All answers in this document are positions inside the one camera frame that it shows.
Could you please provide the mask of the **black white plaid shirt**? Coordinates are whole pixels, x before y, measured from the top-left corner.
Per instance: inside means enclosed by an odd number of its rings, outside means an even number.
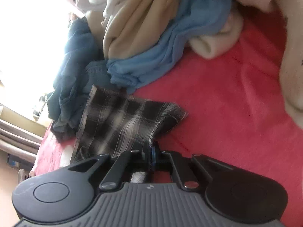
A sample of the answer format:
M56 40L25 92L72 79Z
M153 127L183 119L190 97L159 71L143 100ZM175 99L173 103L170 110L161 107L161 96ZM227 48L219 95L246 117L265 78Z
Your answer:
M156 137L187 117L175 103L145 100L92 86L71 157L76 163L98 154L118 157L125 151L149 149Z

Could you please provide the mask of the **grey curtain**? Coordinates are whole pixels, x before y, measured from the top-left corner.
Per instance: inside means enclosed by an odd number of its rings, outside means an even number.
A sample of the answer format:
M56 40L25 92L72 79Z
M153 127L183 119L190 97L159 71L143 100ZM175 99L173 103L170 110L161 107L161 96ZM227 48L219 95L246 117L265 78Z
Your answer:
M1 119L1 151L34 163L42 138Z

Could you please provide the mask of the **pink floral blanket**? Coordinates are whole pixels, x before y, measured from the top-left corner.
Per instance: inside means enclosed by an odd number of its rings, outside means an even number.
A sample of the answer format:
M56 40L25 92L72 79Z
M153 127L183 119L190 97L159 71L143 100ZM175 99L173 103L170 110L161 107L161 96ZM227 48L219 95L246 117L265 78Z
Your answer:
M186 49L170 71L132 96L175 103L187 112L154 140L162 150L186 157L203 154L279 182L288 194L282 223L302 226L302 129L284 109L279 83L283 51L282 40L270 38L246 18L231 50L207 60ZM58 169L76 141L57 142L49 128L35 174Z

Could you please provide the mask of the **dark blue denim garment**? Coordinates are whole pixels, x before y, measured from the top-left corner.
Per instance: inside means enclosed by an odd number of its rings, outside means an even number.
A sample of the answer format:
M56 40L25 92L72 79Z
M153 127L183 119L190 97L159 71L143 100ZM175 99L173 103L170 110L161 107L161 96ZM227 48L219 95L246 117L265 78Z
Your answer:
M93 85L116 91L110 82L103 51L99 49L85 18L72 22L65 56L47 100L51 131L58 142L75 137Z

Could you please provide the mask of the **light blue garment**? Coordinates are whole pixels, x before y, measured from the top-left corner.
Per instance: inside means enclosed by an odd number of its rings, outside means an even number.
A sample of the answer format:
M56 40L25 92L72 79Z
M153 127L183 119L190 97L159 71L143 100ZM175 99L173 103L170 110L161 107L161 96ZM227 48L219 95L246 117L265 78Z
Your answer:
M110 82L133 93L159 79L181 59L189 39L218 33L231 7L232 0L181 0L176 18L151 49L131 58L107 62Z

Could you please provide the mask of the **beige garment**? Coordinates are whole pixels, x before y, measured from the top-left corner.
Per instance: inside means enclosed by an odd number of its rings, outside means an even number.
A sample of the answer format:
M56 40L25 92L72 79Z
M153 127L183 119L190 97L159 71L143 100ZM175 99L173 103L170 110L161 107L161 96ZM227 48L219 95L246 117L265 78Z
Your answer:
M154 46L180 0L88 0L87 22L106 59L124 59Z

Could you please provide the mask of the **cream white garment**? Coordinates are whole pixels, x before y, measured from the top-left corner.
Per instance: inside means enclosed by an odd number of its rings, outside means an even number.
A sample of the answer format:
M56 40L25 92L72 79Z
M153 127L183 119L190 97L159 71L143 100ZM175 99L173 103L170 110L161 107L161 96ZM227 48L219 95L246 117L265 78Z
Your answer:
M86 17L89 1L74 3ZM279 82L284 107L302 126L302 0L232 0L231 12L221 30L214 35L192 37L185 47L204 59L221 56L238 42L246 18L254 19L270 38L283 41Z

